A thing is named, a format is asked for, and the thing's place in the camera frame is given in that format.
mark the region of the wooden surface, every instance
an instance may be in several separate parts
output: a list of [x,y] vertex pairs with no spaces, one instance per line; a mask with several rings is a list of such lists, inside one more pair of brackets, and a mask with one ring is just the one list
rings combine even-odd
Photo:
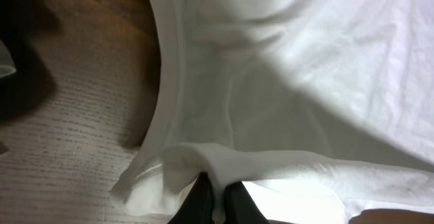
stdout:
[[[45,0],[42,8],[53,16],[37,24],[53,30],[24,37],[24,28],[7,41],[19,73],[0,87],[0,143],[9,149],[0,156],[0,223],[164,223],[128,217],[108,196],[157,99],[149,1]],[[351,223],[428,224],[434,216],[371,210]]]

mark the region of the black object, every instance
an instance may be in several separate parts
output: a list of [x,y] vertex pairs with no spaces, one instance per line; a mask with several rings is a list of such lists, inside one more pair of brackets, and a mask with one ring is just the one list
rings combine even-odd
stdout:
[[[269,223],[256,207],[243,183],[237,182],[224,190],[225,224]],[[208,175],[202,172],[187,195],[180,210],[169,224],[212,224],[214,195]]]

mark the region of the white cloth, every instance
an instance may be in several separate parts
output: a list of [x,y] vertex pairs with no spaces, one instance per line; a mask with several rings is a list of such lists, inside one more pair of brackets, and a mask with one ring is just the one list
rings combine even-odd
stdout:
[[434,213],[434,0],[151,4],[159,100],[116,205],[174,214],[207,171],[280,221]]
[[0,40],[0,78],[15,73],[15,65],[5,44]]

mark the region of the white garment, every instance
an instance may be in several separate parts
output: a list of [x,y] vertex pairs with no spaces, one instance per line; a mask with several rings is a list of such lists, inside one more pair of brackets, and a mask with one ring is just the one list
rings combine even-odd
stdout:
[[159,100],[116,205],[174,214],[207,171],[279,221],[434,213],[434,0],[151,4]]
[[5,44],[0,40],[0,78],[6,77],[15,73],[15,65],[12,60],[9,50]]

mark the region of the gray object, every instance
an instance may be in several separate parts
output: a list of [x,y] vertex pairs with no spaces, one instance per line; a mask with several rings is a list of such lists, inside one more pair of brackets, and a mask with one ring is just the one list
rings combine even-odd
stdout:
[[14,74],[16,72],[14,61],[5,44],[0,41],[0,78]]

